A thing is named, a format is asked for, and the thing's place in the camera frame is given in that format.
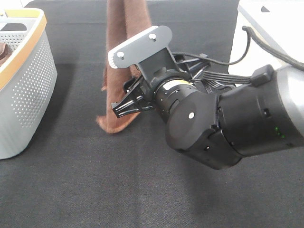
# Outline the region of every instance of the gray fabric surface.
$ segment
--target gray fabric surface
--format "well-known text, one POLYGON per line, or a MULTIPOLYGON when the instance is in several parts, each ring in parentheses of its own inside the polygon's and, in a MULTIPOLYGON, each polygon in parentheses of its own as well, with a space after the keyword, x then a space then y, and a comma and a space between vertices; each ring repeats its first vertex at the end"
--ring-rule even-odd
MULTIPOLYGON (((149 9, 154 24, 172 29, 173 51, 228 61, 237 3, 149 1, 149 9)), ((29 6, 45 11, 58 79, 29 147, 0 161, 0 228, 304 227, 302 150, 216 171, 171 150, 154 111, 106 134, 95 124, 105 114, 106 2, 29 6)))

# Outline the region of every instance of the plastic basket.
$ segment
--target plastic basket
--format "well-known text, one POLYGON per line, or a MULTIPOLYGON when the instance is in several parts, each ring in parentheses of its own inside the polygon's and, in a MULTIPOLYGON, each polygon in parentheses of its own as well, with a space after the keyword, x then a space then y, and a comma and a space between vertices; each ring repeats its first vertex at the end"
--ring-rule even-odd
POLYGON ((12 55, 0 67, 0 159, 22 152, 52 96, 57 71, 40 9, 0 11, 0 26, 23 24, 23 31, 0 31, 12 55))

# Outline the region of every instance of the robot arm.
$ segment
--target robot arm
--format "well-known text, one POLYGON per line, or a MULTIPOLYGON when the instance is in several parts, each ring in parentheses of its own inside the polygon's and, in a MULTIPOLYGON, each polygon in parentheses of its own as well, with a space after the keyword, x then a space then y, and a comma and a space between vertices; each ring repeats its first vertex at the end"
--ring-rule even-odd
POLYGON ((166 123, 167 144, 217 170, 243 157, 304 145, 303 71, 266 65, 251 77, 206 72, 198 79, 211 59, 174 56, 171 38, 168 27, 153 26, 109 52, 111 67, 136 65, 142 73, 112 104, 118 118, 155 108, 166 123), (238 81, 244 85, 234 87, 238 81))

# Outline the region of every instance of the screw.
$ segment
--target screw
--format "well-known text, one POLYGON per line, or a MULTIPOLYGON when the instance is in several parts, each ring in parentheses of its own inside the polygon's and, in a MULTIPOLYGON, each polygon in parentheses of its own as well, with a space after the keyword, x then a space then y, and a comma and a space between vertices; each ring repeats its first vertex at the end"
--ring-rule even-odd
POLYGON ((189 119, 192 119, 194 117, 194 113, 189 113, 189 119))
POLYGON ((124 57, 124 52, 122 52, 122 51, 117 52, 117 57, 123 58, 124 57))
POLYGON ((149 34, 149 38, 150 38, 151 40, 156 40, 156 35, 155 35, 154 33, 150 33, 150 34, 149 34))

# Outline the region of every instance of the brown towel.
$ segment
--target brown towel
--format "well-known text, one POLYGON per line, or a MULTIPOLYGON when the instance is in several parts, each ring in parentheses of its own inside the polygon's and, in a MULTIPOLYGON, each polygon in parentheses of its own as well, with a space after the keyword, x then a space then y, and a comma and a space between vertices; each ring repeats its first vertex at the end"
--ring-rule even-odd
POLYGON ((11 52, 6 43, 0 42, 0 66, 10 57, 11 52))
MULTIPOLYGON (((106 51, 128 38, 149 28, 151 20, 145 0, 108 0, 106 51)), ((111 109, 112 102, 119 102, 125 95, 123 84, 140 72, 134 66, 127 69, 112 69, 106 59, 102 90, 107 90, 106 116, 98 116, 97 123, 108 133, 122 131, 138 115, 130 114, 117 118, 111 109)))

